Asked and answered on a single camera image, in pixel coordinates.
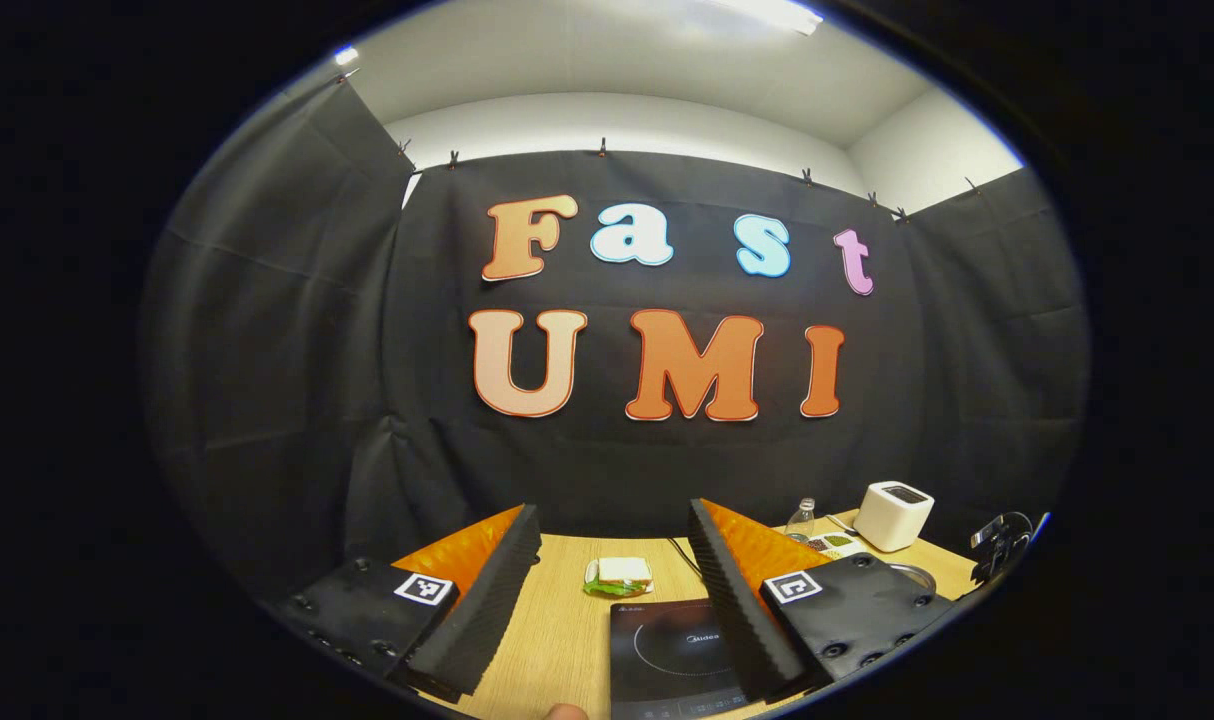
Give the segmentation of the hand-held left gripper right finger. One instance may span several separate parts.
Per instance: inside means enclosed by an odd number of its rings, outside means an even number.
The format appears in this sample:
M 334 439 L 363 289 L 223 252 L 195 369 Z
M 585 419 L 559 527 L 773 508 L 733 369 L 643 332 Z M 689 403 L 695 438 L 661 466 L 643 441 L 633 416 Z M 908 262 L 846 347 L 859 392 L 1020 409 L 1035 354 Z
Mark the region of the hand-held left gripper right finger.
M 932 633 L 955 610 L 872 552 L 832 559 L 707 498 L 690 501 L 686 523 L 750 701 L 840 684 Z

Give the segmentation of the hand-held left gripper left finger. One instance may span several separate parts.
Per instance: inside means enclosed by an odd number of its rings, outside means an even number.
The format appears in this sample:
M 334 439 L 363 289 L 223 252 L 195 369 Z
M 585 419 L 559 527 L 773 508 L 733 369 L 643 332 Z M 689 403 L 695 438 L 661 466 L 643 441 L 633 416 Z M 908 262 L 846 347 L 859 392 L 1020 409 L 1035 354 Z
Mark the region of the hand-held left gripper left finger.
M 392 562 L 352 559 L 270 610 L 374 682 L 455 703 L 482 684 L 540 546 L 521 503 Z

